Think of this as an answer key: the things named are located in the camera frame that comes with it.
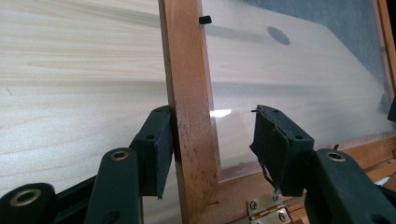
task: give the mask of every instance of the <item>wooden board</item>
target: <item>wooden board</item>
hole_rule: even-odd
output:
[[[57,192],[127,147],[167,105],[157,1],[1,1],[0,196],[27,183]],[[146,223],[180,223],[175,166]]]

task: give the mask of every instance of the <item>brass hinge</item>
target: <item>brass hinge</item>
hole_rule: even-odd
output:
[[[247,201],[250,224],[291,223],[286,205],[277,196],[264,195]]]

